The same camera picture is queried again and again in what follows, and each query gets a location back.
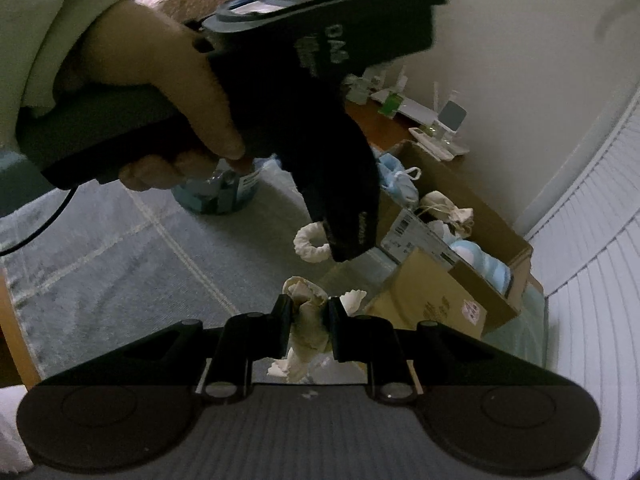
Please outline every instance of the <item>white scrunchie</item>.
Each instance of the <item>white scrunchie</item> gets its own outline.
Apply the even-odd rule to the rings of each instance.
[[[322,222],[315,222],[300,228],[296,237],[293,238],[293,248],[296,250],[296,254],[310,264],[324,262],[331,256],[329,244],[324,244],[321,247],[315,247],[311,244],[312,238],[321,236],[324,236]]]

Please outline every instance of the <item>metal screw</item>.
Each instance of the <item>metal screw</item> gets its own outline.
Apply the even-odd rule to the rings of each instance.
[[[380,388],[384,399],[403,400],[414,394],[414,389],[406,383],[387,383]]]
[[[235,384],[219,381],[217,383],[207,384],[204,392],[214,399],[226,399],[235,395],[238,387]]]

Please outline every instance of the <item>white sleeve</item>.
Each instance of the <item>white sleeve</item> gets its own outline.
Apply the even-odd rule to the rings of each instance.
[[[53,82],[66,54],[117,1],[0,0],[0,148],[18,149],[21,106],[53,108]]]

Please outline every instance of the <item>human hand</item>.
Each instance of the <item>human hand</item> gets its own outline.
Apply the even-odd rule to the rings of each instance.
[[[129,189],[168,189],[185,178],[208,178],[215,170],[216,156],[233,165],[244,154],[226,95],[206,56],[193,46],[198,37],[164,14],[123,0],[92,24],[59,72],[59,91],[76,89],[85,82],[155,86],[187,117],[211,151],[181,153],[173,163],[147,155],[127,164],[119,177]]]

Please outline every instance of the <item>white wall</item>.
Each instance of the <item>white wall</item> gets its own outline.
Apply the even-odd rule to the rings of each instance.
[[[441,103],[461,93],[461,136],[472,149],[463,176],[526,232],[632,96],[640,0],[450,0],[436,10],[435,33],[430,51],[407,58],[406,94],[431,105],[434,80]],[[566,164],[587,134],[584,160]],[[556,173],[562,182],[545,188]]]

